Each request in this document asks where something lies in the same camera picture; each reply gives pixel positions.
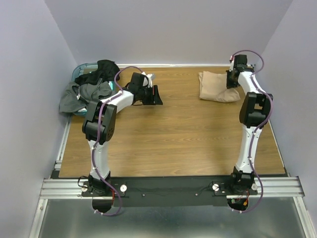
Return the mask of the beige t shirt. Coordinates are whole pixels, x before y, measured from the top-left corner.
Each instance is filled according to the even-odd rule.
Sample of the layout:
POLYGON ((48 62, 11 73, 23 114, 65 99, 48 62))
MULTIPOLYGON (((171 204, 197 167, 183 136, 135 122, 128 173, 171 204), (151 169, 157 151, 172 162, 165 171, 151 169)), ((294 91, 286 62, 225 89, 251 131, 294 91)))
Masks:
POLYGON ((198 73, 198 79, 200 83, 199 99, 201 100, 233 103, 241 99, 236 89, 227 89, 226 74, 203 71, 198 73))

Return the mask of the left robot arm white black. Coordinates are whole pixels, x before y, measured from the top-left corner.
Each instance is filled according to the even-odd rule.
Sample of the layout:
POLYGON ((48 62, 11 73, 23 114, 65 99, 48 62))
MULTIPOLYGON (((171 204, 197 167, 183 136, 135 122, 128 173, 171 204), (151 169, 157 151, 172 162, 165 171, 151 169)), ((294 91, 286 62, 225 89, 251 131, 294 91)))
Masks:
POLYGON ((106 99, 92 101, 82 125, 91 152, 91 171, 88 181, 80 185, 84 196, 106 196, 110 187, 108 147, 115 131, 116 115, 124 108, 141 102, 142 105, 162 105, 158 86, 153 84, 155 75, 133 73, 131 80, 106 99))

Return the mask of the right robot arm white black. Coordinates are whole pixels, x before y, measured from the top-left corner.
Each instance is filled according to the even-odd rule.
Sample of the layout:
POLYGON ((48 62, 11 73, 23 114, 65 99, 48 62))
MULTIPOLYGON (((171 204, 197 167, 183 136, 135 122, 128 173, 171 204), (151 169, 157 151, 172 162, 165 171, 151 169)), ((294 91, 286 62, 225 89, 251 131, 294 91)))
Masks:
POLYGON ((239 113, 242 125, 242 142, 238 160, 228 181, 233 194, 241 194, 252 188, 257 173, 255 157, 258 140, 263 127, 268 123, 273 109, 273 95, 267 93, 256 80, 258 73, 248 64, 244 50, 230 57, 230 68, 226 71, 227 89, 242 87, 244 102, 239 113))

